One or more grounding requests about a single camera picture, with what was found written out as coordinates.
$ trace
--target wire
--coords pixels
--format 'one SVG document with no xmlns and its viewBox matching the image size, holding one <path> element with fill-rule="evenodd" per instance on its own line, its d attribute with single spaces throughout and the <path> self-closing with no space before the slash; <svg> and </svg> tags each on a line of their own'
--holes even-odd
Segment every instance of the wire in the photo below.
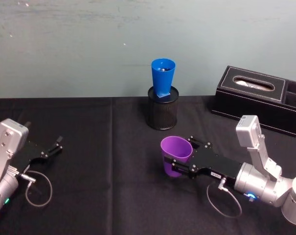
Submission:
<svg viewBox="0 0 296 235">
<path fill-rule="evenodd" d="M 226 192 L 228 192 L 229 193 L 229 195 L 235 200 L 235 202 L 237 203 L 237 205 L 238 205 L 238 208 L 239 208 L 239 214 L 238 215 L 235 215 L 235 216 L 231 216 L 231 215 L 227 215 L 227 214 L 224 214 L 223 212 L 221 212 L 212 202 L 211 202 L 211 200 L 210 200 L 210 197 L 209 197 L 209 195 L 208 195 L 208 189 L 209 189 L 209 187 L 210 187 L 210 185 L 211 184 L 209 184 L 208 186 L 207 186 L 207 188 L 206 188 L 206 196 L 207 196 L 207 199 L 208 199 L 208 201 L 209 201 L 209 203 L 211 204 L 211 206 L 219 213 L 219 214 L 221 214 L 221 215 L 223 215 L 223 216 L 225 216 L 225 217 L 227 217 L 227 218 L 232 218 L 232 219 L 236 219 L 236 218 L 238 218 L 238 217 L 240 217 L 241 216 L 241 214 L 242 214 L 242 208 L 241 208 L 241 205 L 240 205 L 240 203 L 238 202 L 238 200 L 237 200 L 237 198 L 230 192 L 230 191 L 226 191 Z"/>
<path fill-rule="evenodd" d="M 34 206 L 34 207 L 44 207 L 44 206 L 47 205 L 47 204 L 51 201 L 51 199 L 52 199 L 52 184 L 51 184 L 51 181 L 48 179 L 48 177 L 46 177 L 44 174 L 42 174 L 42 173 L 40 173 L 40 172 L 37 172 L 37 171 L 34 171 L 34 170 L 28 170 L 27 172 L 35 173 L 35 174 L 39 174 L 39 175 L 45 177 L 45 179 L 46 179 L 46 180 L 48 181 L 48 183 L 49 183 L 49 186 L 50 186 L 50 196 L 49 196 L 49 199 L 47 200 L 47 202 L 45 202 L 45 203 L 43 203 L 43 204 L 34 204 L 34 203 L 32 203 L 32 202 L 29 200 L 29 198 L 28 198 L 27 195 L 28 195 L 28 190 L 29 190 L 30 187 L 27 187 L 26 192 L 25 192 L 25 197 L 26 197 L 26 200 L 29 202 L 29 204 L 31 204 L 31 205 Z"/>
</svg>

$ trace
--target black mesh pen holder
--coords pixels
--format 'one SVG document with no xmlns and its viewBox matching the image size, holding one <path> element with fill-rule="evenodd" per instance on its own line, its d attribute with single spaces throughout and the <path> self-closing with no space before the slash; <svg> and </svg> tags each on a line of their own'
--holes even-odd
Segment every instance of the black mesh pen holder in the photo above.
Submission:
<svg viewBox="0 0 296 235">
<path fill-rule="evenodd" d="M 148 97 L 148 125 L 156 130 L 173 128 L 177 123 L 178 90 L 171 87 L 170 95 L 159 98 L 151 87 L 148 91 Z"/>
</svg>

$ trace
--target label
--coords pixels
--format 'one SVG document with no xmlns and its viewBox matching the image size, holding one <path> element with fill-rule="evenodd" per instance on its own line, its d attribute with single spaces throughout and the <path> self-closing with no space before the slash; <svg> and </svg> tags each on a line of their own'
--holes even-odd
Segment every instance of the label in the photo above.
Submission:
<svg viewBox="0 0 296 235">
<path fill-rule="evenodd" d="M 221 179 L 221 178 L 222 178 L 221 175 L 216 174 L 216 173 L 214 173 L 214 172 L 212 172 L 212 171 L 211 171 L 211 176 L 214 176 L 214 177 L 216 177 L 216 178 L 218 178 L 218 179 Z"/>
</svg>

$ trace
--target blue led light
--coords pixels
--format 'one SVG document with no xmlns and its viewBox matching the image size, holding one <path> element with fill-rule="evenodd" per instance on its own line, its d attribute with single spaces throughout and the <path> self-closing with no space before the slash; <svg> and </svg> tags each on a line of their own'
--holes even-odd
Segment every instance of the blue led light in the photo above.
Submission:
<svg viewBox="0 0 296 235">
<path fill-rule="evenodd" d="M 252 197 L 253 199 L 256 199 L 256 196 L 254 196 L 252 193 L 248 193 L 247 196 Z"/>
</svg>

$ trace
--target plastic cup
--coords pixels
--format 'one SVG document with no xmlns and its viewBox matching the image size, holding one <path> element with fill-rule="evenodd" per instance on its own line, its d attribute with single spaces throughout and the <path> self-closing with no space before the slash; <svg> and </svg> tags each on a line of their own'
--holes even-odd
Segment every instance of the plastic cup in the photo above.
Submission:
<svg viewBox="0 0 296 235">
<path fill-rule="evenodd" d="M 170 94 L 175 66 L 175 62 L 170 59 L 152 61 L 153 90 L 159 98 Z"/>
<path fill-rule="evenodd" d="M 170 157 L 182 163 L 188 161 L 193 149 L 191 144 L 184 138 L 168 136 L 161 141 L 164 170 L 171 177 L 179 177 L 182 174 L 172 170 L 172 165 L 165 162 L 164 157 Z"/>
</svg>

